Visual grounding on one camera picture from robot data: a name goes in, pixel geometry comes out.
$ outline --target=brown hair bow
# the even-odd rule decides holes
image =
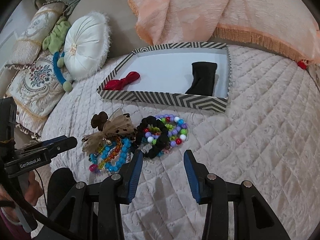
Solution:
[[[98,123],[98,125],[96,126],[98,127],[98,129],[99,126],[101,127],[101,124],[106,117],[106,113],[101,115],[100,114],[95,114],[97,117],[94,119],[93,122],[94,125]],[[82,151],[86,152],[87,155],[89,155],[90,153],[95,153],[97,149],[103,145],[103,139],[111,138],[114,135],[127,135],[130,133],[134,133],[134,127],[131,122],[130,114],[124,114],[121,108],[118,108],[103,124],[102,130],[99,130],[98,132],[95,132],[90,135],[83,136],[82,141],[84,142],[84,146],[82,148]]]
[[[95,114],[91,119],[92,128],[97,128],[99,131],[102,131],[104,124],[108,120],[108,115],[106,112],[100,112],[99,114]]]

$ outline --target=pink bead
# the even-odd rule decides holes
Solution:
[[[90,167],[89,167],[89,171],[94,172],[97,168],[98,168],[97,164],[91,164]]]

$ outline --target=white tray bottom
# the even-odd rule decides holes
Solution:
[[[213,96],[225,98],[228,93],[228,58],[217,54],[218,49],[175,49],[143,52],[133,56],[117,73],[115,79],[124,78],[130,71],[140,74],[140,79],[127,85],[127,91],[150,91],[184,94],[193,82],[192,63],[206,61],[217,63]]]

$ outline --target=white fluffy pillow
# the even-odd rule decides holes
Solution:
[[[64,63],[75,80],[96,73],[105,63],[110,46],[108,18],[91,12],[76,20],[68,31]]]

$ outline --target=sheer brown bow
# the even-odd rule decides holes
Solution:
[[[105,122],[102,131],[83,136],[82,141],[84,142],[84,146],[82,151],[86,152],[87,155],[95,153],[97,149],[103,145],[104,139],[111,139],[114,135],[127,135],[131,133],[134,133],[134,127],[130,114],[124,114],[122,109],[118,108]]]

